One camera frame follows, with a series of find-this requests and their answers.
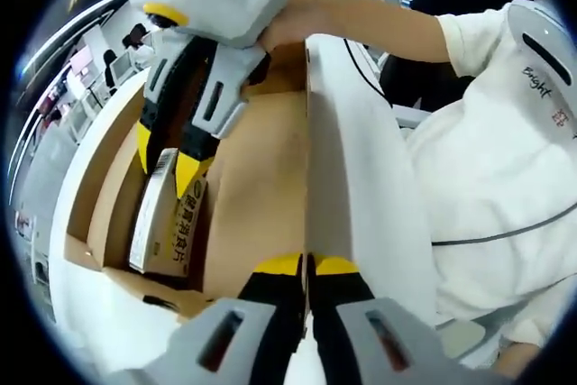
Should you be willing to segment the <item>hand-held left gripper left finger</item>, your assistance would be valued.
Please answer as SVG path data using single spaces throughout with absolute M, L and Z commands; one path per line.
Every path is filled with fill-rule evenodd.
M 281 384 L 303 331 L 303 256 L 260 263 L 237 298 L 183 324 L 132 384 Z

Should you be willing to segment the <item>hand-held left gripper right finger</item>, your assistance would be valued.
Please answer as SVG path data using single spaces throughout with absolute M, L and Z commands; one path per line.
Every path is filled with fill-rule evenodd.
M 357 267 L 308 256 L 313 334 L 329 384 L 507 384 L 448 358 L 436 332 L 391 298 L 375 298 Z

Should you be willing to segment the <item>person's right hand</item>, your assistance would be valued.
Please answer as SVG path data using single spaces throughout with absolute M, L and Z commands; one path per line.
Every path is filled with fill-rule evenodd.
M 303 23 L 299 8 L 288 3 L 262 32 L 264 57 L 243 84 L 244 96 L 299 90 L 304 77 Z

